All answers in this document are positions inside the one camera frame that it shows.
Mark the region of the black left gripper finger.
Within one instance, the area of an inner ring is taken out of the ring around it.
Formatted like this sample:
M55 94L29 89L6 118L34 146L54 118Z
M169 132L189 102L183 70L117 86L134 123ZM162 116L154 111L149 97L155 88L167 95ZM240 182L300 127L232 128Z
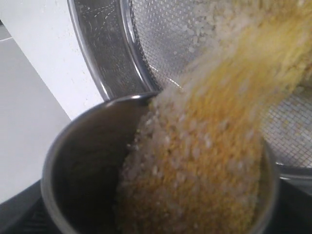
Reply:
M40 181L0 204L2 234L49 234Z

